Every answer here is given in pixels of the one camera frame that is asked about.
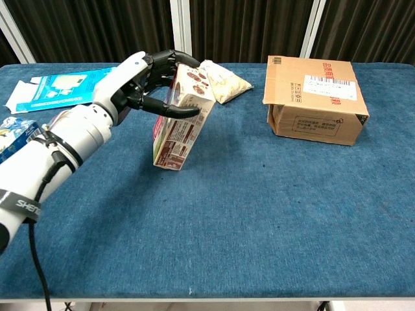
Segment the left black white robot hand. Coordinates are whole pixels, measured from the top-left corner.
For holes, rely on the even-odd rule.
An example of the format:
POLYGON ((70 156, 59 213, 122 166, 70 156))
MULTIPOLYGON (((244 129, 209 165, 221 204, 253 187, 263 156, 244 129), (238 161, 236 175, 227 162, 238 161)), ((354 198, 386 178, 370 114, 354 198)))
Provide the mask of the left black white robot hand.
POLYGON ((92 103, 109 114, 114 126, 122 123, 131 109, 173 119, 197 116, 198 107, 180 108, 150 96, 157 87, 171 84, 180 64, 197 68, 200 62, 172 49, 154 54, 134 53, 95 85, 92 103))

